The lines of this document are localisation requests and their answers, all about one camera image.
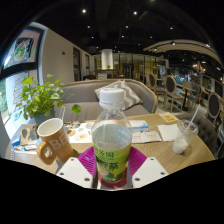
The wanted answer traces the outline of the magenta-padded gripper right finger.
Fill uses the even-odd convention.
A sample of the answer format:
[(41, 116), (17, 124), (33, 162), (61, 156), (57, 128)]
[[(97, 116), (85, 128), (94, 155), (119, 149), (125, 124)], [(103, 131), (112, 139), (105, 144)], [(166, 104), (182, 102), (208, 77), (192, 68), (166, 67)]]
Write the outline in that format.
[(127, 186), (140, 188), (168, 175), (155, 157), (146, 157), (134, 147), (131, 147), (128, 169)]

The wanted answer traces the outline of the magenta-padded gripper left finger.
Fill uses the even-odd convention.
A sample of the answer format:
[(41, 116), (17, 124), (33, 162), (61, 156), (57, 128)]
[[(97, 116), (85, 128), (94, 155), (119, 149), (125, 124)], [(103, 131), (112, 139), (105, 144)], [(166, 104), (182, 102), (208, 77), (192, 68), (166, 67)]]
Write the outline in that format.
[(78, 158), (68, 159), (57, 172), (57, 176), (84, 188), (95, 188), (98, 174), (94, 148), (90, 147)]

